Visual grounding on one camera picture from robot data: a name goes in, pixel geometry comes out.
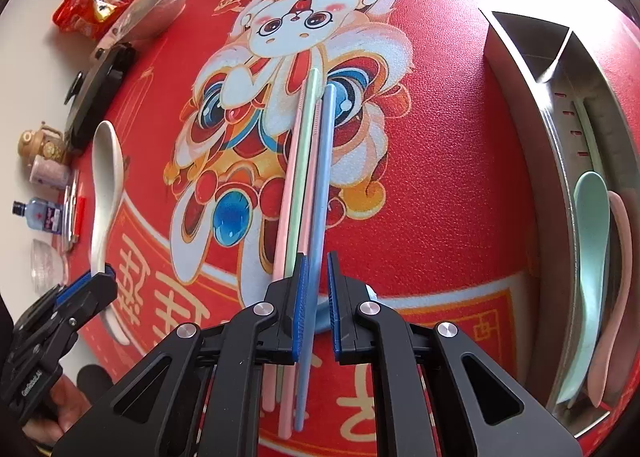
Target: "white spoon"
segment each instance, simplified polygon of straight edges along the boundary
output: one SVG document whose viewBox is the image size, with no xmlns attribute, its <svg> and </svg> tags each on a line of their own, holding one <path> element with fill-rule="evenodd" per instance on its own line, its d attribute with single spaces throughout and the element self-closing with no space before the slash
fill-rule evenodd
<svg viewBox="0 0 640 457">
<path fill-rule="evenodd" d="M 95 129 L 91 164 L 94 173 L 95 213 L 90 256 L 91 275 L 94 276 L 104 273 L 107 241 L 124 186 L 122 149 L 111 122 L 101 122 Z M 130 344 L 111 306 L 102 311 L 100 317 L 112 338 L 122 345 Z"/>
</svg>

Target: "cartoon character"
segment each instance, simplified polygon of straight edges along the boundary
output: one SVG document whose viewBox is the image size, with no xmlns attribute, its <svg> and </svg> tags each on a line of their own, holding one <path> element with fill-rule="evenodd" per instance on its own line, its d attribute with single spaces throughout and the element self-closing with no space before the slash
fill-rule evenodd
<svg viewBox="0 0 640 457">
<path fill-rule="evenodd" d="M 188 283 L 205 259 L 233 255 L 239 297 L 249 305 L 270 281 L 290 134 L 309 69 L 337 88 L 332 227 L 367 219 L 385 202 L 385 120 L 410 108 L 400 81 L 412 46 L 386 23 L 395 0 L 233 2 L 238 17 L 194 81 L 164 180 L 177 198 L 170 233 L 177 277 Z"/>
</svg>

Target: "pink spoon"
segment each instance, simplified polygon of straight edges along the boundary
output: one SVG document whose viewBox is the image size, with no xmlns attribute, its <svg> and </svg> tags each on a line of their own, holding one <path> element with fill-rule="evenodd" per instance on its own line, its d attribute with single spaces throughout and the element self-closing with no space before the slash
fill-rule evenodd
<svg viewBox="0 0 640 457">
<path fill-rule="evenodd" d="M 600 405 L 602 396 L 604 395 L 607 374 L 609 373 L 609 360 L 611 358 L 613 344 L 616 341 L 616 336 L 620 329 L 622 316 L 625 312 L 629 288 L 631 287 L 631 270 L 633 263 L 631 226 L 629 225 L 629 217 L 626 214 L 625 204 L 622 202 L 620 195 L 614 192 L 609 192 L 609 203 L 618 228 L 618 236 L 620 237 L 622 275 L 620 277 L 620 292 L 613 306 L 609 323 L 607 323 L 607 326 L 600 336 L 589 366 L 587 392 L 594 407 Z"/>
</svg>

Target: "plastic bag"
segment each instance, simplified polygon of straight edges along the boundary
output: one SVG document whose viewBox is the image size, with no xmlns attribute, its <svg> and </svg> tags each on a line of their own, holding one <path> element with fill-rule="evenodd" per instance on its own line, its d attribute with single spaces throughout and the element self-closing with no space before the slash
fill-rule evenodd
<svg viewBox="0 0 640 457">
<path fill-rule="evenodd" d="M 61 31 L 100 39 L 133 0 L 63 0 L 53 14 Z"/>
<path fill-rule="evenodd" d="M 134 0 L 116 21 L 98 47 L 109 49 L 126 41 L 140 49 L 140 42 L 162 33 L 184 9 L 187 0 Z"/>
</svg>

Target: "metal rivet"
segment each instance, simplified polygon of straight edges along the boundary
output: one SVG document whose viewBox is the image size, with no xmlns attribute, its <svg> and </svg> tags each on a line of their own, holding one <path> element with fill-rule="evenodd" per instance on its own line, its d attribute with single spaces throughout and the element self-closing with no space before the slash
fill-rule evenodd
<svg viewBox="0 0 640 457">
<path fill-rule="evenodd" d="M 458 334 L 458 328 L 451 322 L 442 322 L 438 324 L 438 333 L 444 338 L 453 338 Z"/>
<path fill-rule="evenodd" d="M 360 312 L 373 316 L 380 312 L 380 306 L 376 302 L 363 302 L 360 304 Z"/>
<path fill-rule="evenodd" d="M 191 338 L 194 334 L 196 334 L 197 330 L 198 328 L 194 326 L 193 323 L 183 323 L 176 329 L 175 333 L 180 338 Z"/>
<path fill-rule="evenodd" d="M 269 302 L 260 302 L 254 305 L 254 312 L 258 316 L 268 316 L 273 312 L 273 306 Z"/>
</svg>

